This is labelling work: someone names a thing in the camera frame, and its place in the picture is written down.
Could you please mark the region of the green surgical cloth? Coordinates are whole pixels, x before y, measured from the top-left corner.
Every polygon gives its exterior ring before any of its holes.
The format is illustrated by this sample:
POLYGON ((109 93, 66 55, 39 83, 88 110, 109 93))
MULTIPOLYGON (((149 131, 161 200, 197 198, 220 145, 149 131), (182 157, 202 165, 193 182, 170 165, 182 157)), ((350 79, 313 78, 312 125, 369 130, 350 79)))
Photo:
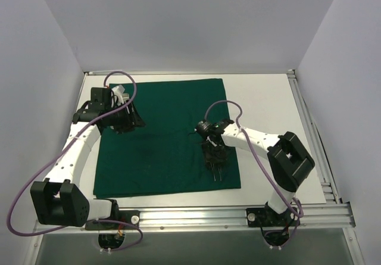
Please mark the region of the green surgical cloth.
POLYGON ((222 167, 222 182, 207 169, 201 142, 194 132, 204 117, 229 117, 221 79, 145 82, 125 85, 136 91, 133 101, 146 123, 132 132, 104 130, 96 164, 93 194, 97 198, 239 189, 236 151, 222 167))

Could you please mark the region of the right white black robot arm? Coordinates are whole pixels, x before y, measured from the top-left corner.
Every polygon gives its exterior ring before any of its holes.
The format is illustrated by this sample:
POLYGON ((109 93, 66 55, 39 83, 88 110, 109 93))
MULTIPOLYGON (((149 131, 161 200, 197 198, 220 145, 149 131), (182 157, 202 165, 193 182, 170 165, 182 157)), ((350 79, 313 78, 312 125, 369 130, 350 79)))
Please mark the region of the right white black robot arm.
POLYGON ((202 120, 195 132, 203 139, 204 161, 210 170, 221 169, 226 164, 231 148, 251 152, 273 187, 264 210, 266 221, 278 225, 285 219, 298 188, 315 167, 312 156, 296 134, 264 133, 229 119, 214 124, 202 120))

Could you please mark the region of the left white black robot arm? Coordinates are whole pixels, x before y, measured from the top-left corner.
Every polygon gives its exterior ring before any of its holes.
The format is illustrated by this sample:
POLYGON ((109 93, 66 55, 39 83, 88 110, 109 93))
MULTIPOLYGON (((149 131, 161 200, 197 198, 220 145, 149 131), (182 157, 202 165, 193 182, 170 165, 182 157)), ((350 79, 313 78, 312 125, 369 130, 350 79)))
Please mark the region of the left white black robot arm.
POLYGON ((117 201, 87 197, 79 188, 80 178, 104 130, 122 134, 144 126, 122 85, 92 88, 90 99, 73 115, 63 154, 42 181, 31 185, 30 194, 39 223, 82 227, 89 221, 99 220, 105 228, 115 228, 120 221, 117 201))

